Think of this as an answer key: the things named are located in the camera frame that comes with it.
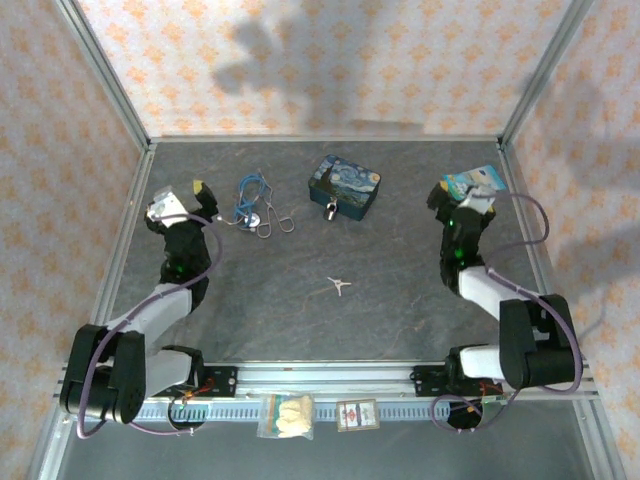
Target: floor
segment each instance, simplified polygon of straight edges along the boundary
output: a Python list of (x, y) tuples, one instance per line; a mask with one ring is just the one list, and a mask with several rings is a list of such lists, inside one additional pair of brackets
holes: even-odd
[[(378, 172), (380, 191), (366, 217), (338, 215), (329, 223), (309, 200), (307, 181), (327, 154)], [(446, 173), (483, 165), (501, 172), (490, 142), (265, 142), (161, 143), (144, 205), (172, 185), (194, 207), (191, 181), (211, 187), (221, 213), (231, 217), (239, 180), (262, 171), (273, 203), (291, 215), (294, 232), (274, 230), (261, 240), (219, 224), (223, 263), (207, 296), (159, 345), (202, 350), (207, 362), (252, 360), (441, 360), (449, 348), (496, 342), (498, 323), (441, 283), (442, 225), (426, 198)], [(497, 205), (481, 251), (521, 239), (511, 202)], [(210, 249), (215, 249), (211, 240)], [(114, 315), (144, 298), (159, 278), (162, 239), (139, 216)], [(525, 287), (534, 279), (524, 249), (506, 252), (496, 267)], [(351, 282), (342, 297), (327, 279)]]
[(71, 438), (59, 478), (593, 478), (571, 402), (515, 402), (490, 429), (465, 435), (425, 422), (383, 423), (379, 430), (352, 433), (318, 423), (313, 441), (280, 441), (257, 438), (256, 425), (219, 423), (193, 438), (164, 438), (109, 423), (91, 440)]

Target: orange floral wallpaper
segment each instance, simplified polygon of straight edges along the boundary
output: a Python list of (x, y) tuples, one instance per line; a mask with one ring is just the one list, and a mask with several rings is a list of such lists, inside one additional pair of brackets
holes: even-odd
[(594, 3), (515, 142), (629, 478), (640, 472), (638, 25), (635, 0)]
[(151, 136), (500, 133), (570, 0), (80, 0)]
[(139, 152), (52, 0), (0, 2), (0, 477), (22, 479)]

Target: purple cable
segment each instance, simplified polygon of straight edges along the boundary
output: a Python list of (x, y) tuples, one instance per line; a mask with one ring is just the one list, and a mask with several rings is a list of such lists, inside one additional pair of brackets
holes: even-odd
[[(544, 221), (544, 233), (543, 233), (542, 237), (540, 237), (539, 239), (536, 239), (536, 240), (524, 240), (524, 241), (512, 242), (512, 243), (508, 243), (508, 244), (506, 244), (504, 246), (501, 246), (499, 248), (496, 248), (491, 253), (489, 253), (489, 255), (487, 255), (487, 258), (492, 258), (495, 255), (497, 255), (498, 253), (502, 253), (505, 250), (509, 250), (510, 248), (523, 247), (523, 246), (529, 246), (529, 245), (538, 245), (540, 243), (545, 242), (547, 240), (547, 238), (549, 238), (550, 228), (549, 228), (549, 217), (547, 216), (547, 212), (545, 212), (544, 207), (540, 204), (540, 202), (538, 202), (538, 200), (536, 200), (532, 196), (526, 195), (526, 194), (523, 194), (523, 193), (511, 193), (511, 192), (496, 192), (493, 195), (474, 195), (474, 197), (476, 197), (476, 198), (495, 198), (495, 197), (498, 197), (498, 196), (505, 196), (505, 197), (511, 197), (511, 198), (513, 198), (513, 197), (523, 198), (523, 199), (528, 200), (531, 203), (533, 203), (538, 208), (538, 211), (542, 215), (542, 220)], [(547, 386), (542, 386), (540, 388), (545, 390), (545, 391), (552, 392), (552, 393), (557, 393), (557, 394), (561, 394), (561, 395), (569, 395), (569, 394), (575, 392), (576, 390), (578, 390), (578, 388), (580, 387), (580, 381), (582, 380), (582, 373), (583, 373), (582, 354), (580, 353), (580, 346), (578, 345), (578, 340), (576, 339), (575, 334), (571, 331), (571, 328), (569, 328), (569, 325), (567, 324), (567, 322), (562, 318), (562, 316), (551, 305), (549, 305), (544, 300), (542, 300), (542, 299), (538, 298), (537, 296), (531, 294), (528, 290), (525, 290), (520, 285), (517, 285), (517, 284), (513, 283), (510, 280), (507, 280), (506, 278), (504, 278), (503, 276), (498, 274), (493, 268), (489, 267), (489, 265), (486, 265), (485, 269), (486, 269), (487, 275), (490, 278), (492, 278), (493, 280), (495, 280), (496, 282), (498, 282), (502, 286), (507, 287), (508, 289), (513, 290), (514, 292), (522, 295), (523, 297), (527, 298), (528, 300), (531, 300), (531, 301), (537, 303), (543, 309), (545, 309), (547, 312), (549, 312), (551, 314), (551, 316), (553, 317), (553, 319), (558, 323), (558, 325), (560, 326), (560, 329), (566, 335), (567, 340), (569, 341), (569, 345), (571, 347), (571, 354), (573, 355), (574, 368), (575, 368), (575, 376), (573, 378), (573, 383), (566, 390), (558, 390), (557, 388), (552, 388), (552, 387), (547, 387)], [(509, 405), (511, 405), (511, 403), (515, 400), (515, 398), (518, 396), (519, 393), (520, 393), (520, 390), (516, 390), (511, 395), (511, 397), (509, 397), (509, 399), (507, 400), (507, 404), (503, 408), (501, 408), (500, 411), (496, 414), (496, 416), (493, 417), (491, 420), (489, 420), (486, 424), (480, 425), (480, 426), (478, 426), (476, 428), (472, 428), (472, 429), (470, 429), (470, 431), (471, 432), (475, 432), (476, 430), (487, 428), (490, 425), (493, 425), (493, 423), (495, 423), (502, 416), (502, 414), (507, 410), (507, 407), (509, 407)], [(463, 430), (454, 430), (454, 429), (451, 429), (451, 428), (447, 428), (447, 427), (443, 426), (440, 422), (438, 422), (436, 420), (436, 415), (435, 415), (435, 413), (436, 413), (436, 404), (441, 400), (455, 400), (457, 402), (465, 403), (466, 405), (472, 407), (473, 410), (478, 415), (480, 415), (480, 412), (476, 408), (476, 406), (473, 405), (469, 400), (467, 400), (464, 397), (460, 397), (458, 395), (452, 395), (452, 394), (444, 394), (444, 395), (440, 395), (439, 397), (436, 397), (433, 400), (433, 402), (431, 402), (431, 406), (429, 407), (429, 413), (431, 414), (431, 421), (436, 425), (436, 427), (438, 427), (438, 428), (440, 428), (442, 430), (445, 430), (447, 432), (461, 433)]]
[[(176, 215), (167, 215), (165, 217), (160, 217), (157, 220), (162, 221), (162, 220), (170, 220), (172, 218), (187, 218), (189, 220), (194, 220), (198, 223), (201, 223), (202, 225), (204, 225), (205, 227), (207, 227), (209, 229), (209, 231), (211, 233), (213, 233), (213, 236), (216, 238), (216, 243), (218, 246), (218, 251), (216, 253), (216, 257), (213, 260), (213, 262), (211, 263), (211, 265), (209, 266), (209, 268), (207, 268), (204, 272), (202, 272), (200, 275), (198, 275), (195, 278), (192, 278), (191, 280), (189, 280), (188, 282), (183, 283), (182, 285), (177, 285), (169, 290), (167, 290), (166, 292), (162, 292), (162, 293), (158, 293), (152, 297), (149, 297), (145, 300), (143, 300), (142, 302), (140, 302), (133, 310), (131, 310), (131, 312), (126, 316), (126, 318), (120, 322), (118, 325), (116, 325), (112, 330), (110, 330), (102, 339), (102, 341), (98, 344), (98, 347), (96, 348), (96, 351), (94, 352), (93, 356), (91, 357), (91, 360), (89, 361), (89, 367), (87, 368), (87, 374), (84, 377), (84, 384), (82, 385), (82, 393), (80, 394), (80, 403), (78, 405), (78, 425), (76, 428), (78, 437), (82, 438), (82, 439), (87, 439), (89, 437), (91, 437), (92, 435), (94, 435), (98, 430), (100, 430), (100, 428), (102, 428), (102, 426), (105, 424), (105, 420), (101, 420), (95, 427), (93, 427), (90, 431), (85, 431), (84, 428), (84, 420), (85, 420), (85, 415), (87, 413), (87, 406), (89, 403), (89, 392), (91, 390), (91, 382), (93, 381), (93, 376), (95, 375), (96, 372), (96, 367), (98, 366), (98, 361), (100, 360), (100, 356), (102, 355), (102, 352), (104, 351), (104, 349), (107, 347), (107, 344), (111, 341), (111, 339), (116, 335), (116, 333), (118, 333), (120, 330), (122, 330), (124, 327), (126, 327), (127, 325), (129, 325), (131, 323), (131, 321), (136, 317), (136, 315), (138, 315), (142, 310), (144, 310), (145, 308), (147, 308), (149, 305), (151, 305), (153, 302), (155, 302), (156, 300), (159, 300), (167, 295), (171, 295), (173, 293), (176, 293), (180, 290), (183, 290), (185, 288), (189, 288), (191, 285), (198, 283), (200, 280), (202, 280), (205, 277), (208, 277), (218, 266), (218, 264), (220, 263), (220, 260), (222, 260), (222, 238), (220, 237), (220, 234), (218, 233), (218, 231), (215, 229), (215, 227), (213, 226), (213, 224), (211, 222), (206, 221), (204, 218), (202, 217), (198, 217), (197, 215), (192, 215), (190, 213), (180, 213), (180, 214), (176, 214)], [(159, 432), (159, 431), (152, 431), (149, 430), (149, 433), (157, 433), (159, 435), (166, 435), (168, 433), (173, 434), (174, 432)]]

